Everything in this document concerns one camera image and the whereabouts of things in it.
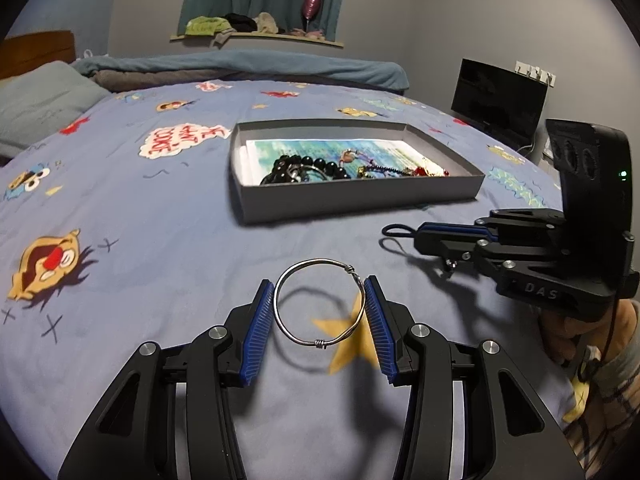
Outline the person's right hand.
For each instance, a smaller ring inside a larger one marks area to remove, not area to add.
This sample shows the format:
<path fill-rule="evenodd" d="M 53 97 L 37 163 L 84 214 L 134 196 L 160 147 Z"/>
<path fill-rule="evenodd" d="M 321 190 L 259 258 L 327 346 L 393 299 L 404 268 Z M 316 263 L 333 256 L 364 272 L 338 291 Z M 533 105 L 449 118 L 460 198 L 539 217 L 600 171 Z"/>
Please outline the person's right hand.
<path fill-rule="evenodd" d="M 630 299 L 620 300 L 597 322 L 587 323 L 543 310 L 539 327 L 544 351 L 553 362 L 571 361 L 578 353 L 578 344 L 596 347 L 601 362 L 613 361 L 630 344 L 638 327 L 636 305 Z"/>

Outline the plaid right sleeve forearm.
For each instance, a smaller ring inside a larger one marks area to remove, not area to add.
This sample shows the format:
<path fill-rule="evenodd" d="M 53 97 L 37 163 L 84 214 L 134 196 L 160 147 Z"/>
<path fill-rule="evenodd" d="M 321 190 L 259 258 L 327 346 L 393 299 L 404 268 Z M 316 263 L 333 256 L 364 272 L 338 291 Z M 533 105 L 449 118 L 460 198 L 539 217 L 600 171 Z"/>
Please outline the plaid right sleeve forearm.
<path fill-rule="evenodd" d="M 594 375 L 585 411 L 565 431 L 587 479 L 613 463 L 639 418 L 639 338 Z"/>

